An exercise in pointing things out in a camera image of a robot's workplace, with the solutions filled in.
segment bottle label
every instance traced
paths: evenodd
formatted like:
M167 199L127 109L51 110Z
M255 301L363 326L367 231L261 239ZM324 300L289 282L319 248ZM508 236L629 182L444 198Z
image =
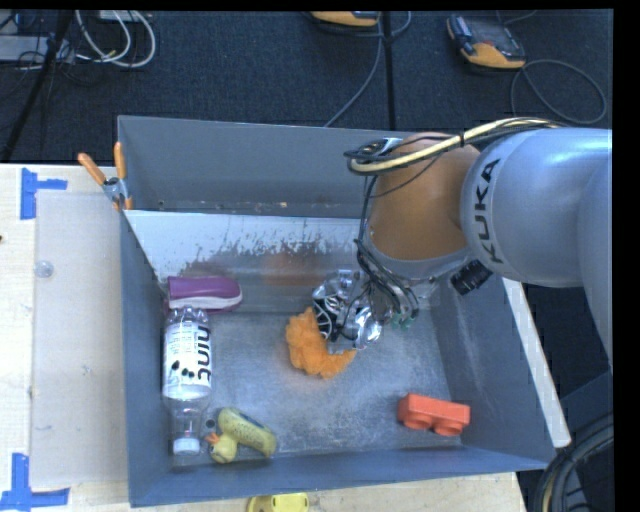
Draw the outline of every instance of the bottle label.
M163 393L169 398L198 398L211 389L211 331L197 322L167 327L164 338Z

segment plastic water bottle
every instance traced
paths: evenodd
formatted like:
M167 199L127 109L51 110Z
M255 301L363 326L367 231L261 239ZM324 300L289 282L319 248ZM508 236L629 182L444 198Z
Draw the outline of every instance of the plastic water bottle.
M213 394L213 351L207 313L185 306L165 322L162 398L171 418L173 453L200 453L200 424Z

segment bin floor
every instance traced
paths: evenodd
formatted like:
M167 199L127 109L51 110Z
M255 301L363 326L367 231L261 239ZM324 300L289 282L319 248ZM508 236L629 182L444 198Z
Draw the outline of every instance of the bin floor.
M332 379L291 364L288 321L284 314L212 317L215 392L205 419L237 407L276 433L275 456L460 444L458 437L411 430L396 418L398 400L408 392L450 399L428 310L407 330L385 326L378 343ZM245 447L237 458L260 457ZM194 463L203 461L210 463L208 455Z

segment red toy block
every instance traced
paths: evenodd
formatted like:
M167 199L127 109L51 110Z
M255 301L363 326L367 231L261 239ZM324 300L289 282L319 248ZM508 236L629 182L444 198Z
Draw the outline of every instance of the red toy block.
M398 421L416 430L433 429L441 436L457 436L469 424L468 405L408 393L398 402Z

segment orange sponge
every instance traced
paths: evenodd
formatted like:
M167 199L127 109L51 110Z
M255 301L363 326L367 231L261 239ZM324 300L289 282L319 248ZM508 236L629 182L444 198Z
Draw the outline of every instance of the orange sponge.
M345 350L342 354L327 351L327 341L320 332L311 307L289 319L286 338L291 364L309 375L319 374L324 379L344 371L356 355L355 350Z

